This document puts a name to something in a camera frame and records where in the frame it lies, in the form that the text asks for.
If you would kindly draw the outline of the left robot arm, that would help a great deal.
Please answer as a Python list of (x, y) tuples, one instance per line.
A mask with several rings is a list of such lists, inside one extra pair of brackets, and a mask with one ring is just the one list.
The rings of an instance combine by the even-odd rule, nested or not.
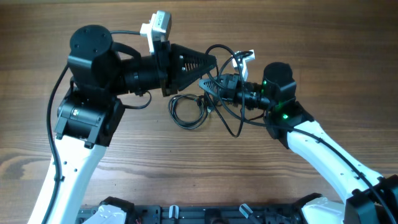
[(113, 40), (99, 25), (79, 28), (70, 39), (65, 70), (69, 89), (48, 125), (52, 158), (30, 223), (73, 223), (88, 183), (103, 158), (124, 112), (120, 97), (160, 89), (174, 95), (214, 69), (216, 58), (151, 38), (154, 51), (142, 56)]

